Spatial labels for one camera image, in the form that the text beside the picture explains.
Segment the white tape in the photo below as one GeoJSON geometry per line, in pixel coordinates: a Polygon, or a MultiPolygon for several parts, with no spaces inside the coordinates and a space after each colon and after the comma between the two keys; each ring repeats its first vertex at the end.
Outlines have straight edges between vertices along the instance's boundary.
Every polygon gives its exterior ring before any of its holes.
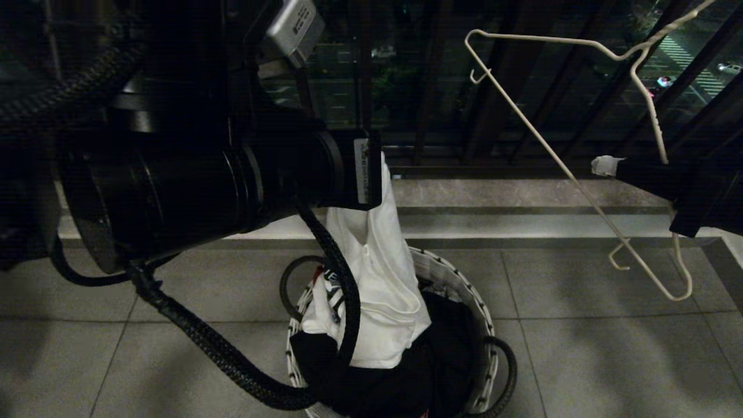
{"type": "Polygon", "coordinates": [[[617,164],[626,158],[616,158],[611,155],[601,155],[591,161],[591,171],[597,176],[616,177],[617,164]]]}

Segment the clothes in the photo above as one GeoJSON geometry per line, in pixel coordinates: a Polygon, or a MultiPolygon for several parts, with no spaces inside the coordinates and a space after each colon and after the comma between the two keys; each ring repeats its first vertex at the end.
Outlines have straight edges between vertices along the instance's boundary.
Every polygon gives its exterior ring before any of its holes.
{"type": "Polygon", "coordinates": [[[451,289],[449,286],[443,283],[433,283],[429,280],[425,280],[421,282],[421,279],[418,278],[418,282],[420,283],[418,285],[419,288],[421,288],[421,293],[433,293],[434,295],[439,295],[442,298],[449,299],[453,302],[462,302],[462,299],[457,294],[456,289],[451,289]]]}
{"type": "Polygon", "coordinates": [[[325,371],[337,354],[335,340],[299,332],[291,346],[302,376],[318,399],[351,418],[450,418],[461,412],[473,390],[477,365],[474,320],[462,303],[424,292],[431,326],[404,350],[390,370],[350,367],[341,382],[325,371]]]}
{"type": "Polygon", "coordinates": [[[418,418],[431,404],[431,358],[425,344],[413,344],[394,369],[350,367],[333,385],[325,371],[337,353],[335,340],[325,334],[299,332],[291,346],[302,376],[316,395],[338,414],[352,418],[418,418]]]}
{"type": "MultiPolygon", "coordinates": [[[[384,155],[382,204],[368,212],[329,208],[326,228],[348,262],[361,299],[359,336],[351,366],[392,369],[431,320],[400,231],[384,155]]],[[[345,332],[345,303],[332,271],[316,280],[302,330],[327,334],[340,347],[345,332]]]]}

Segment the car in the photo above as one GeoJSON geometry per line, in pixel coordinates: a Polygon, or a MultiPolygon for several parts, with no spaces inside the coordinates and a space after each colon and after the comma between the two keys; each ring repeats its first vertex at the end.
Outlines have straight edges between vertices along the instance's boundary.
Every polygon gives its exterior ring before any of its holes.
{"type": "Polygon", "coordinates": [[[660,87],[667,89],[673,84],[674,81],[676,81],[676,77],[666,75],[666,76],[658,77],[658,79],[655,82],[658,83],[660,87]]]}
{"type": "Polygon", "coordinates": [[[730,64],[729,62],[720,62],[717,65],[717,69],[720,70],[721,73],[738,75],[740,74],[741,70],[743,70],[743,66],[730,64]]]}

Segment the white cloth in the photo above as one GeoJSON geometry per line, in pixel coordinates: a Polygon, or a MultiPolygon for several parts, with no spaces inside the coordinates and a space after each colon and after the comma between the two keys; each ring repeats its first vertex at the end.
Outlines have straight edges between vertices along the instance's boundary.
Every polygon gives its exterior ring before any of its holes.
{"type": "MultiPolygon", "coordinates": [[[[403,351],[431,324],[415,266],[403,238],[382,155],[382,204],[368,212],[329,208],[326,228],[338,243],[359,288],[361,319],[351,366],[392,369],[403,351]]],[[[328,334],[340,347],[345,304],[328,274],[317,278],[302,330],[328,334]]]]}

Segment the basket handle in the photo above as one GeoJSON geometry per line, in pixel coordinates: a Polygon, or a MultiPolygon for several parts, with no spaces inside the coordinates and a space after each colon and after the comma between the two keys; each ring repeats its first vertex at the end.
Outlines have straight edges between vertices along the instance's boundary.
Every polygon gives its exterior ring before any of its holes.
{"type": "Polygon", "coordinates": [[[302,256],[289,263],[289,266],[286,266],[284,273],[281,275],[281,281],[279,281],[279,295],[281,296],[281,303],[284,305],[284,309],[286,309],[286,312],[289,314],[289,316],[296,319],[296,321],[299,323],[302,323],[302,318],[304,318],[304,315],[302,315],[302,313],[297,310],[298,306],[295,306],[293,303],[291,303],[291,300],[289,299],[289,292],[287,291],[286,287],[287,283],[289,282],[289,277],[294,272],[294,269],[304,263],[313,261],[315,263],[319,263],[320,265],[325,264],[325,258],[319,255],[302,256]]]}
{"type": "Polygon", "coordinates": [[[506,379],[506,387],[499,396],[495,404],[490,409],[481,414],[468,414],[468,417],[482,417],[482,418],[494,418],[500,415],[508,405],[508,402],[513,396],[513,391],[516,389],[516,380],[519,374],[519,367],[516,363],[516,354],[513,353],[511,347],[503,340],[493,336],[486,336],[484,338],[485,344],[492,344],[499,349],[503,350],[508,360],[508,378],[506,379]]]}

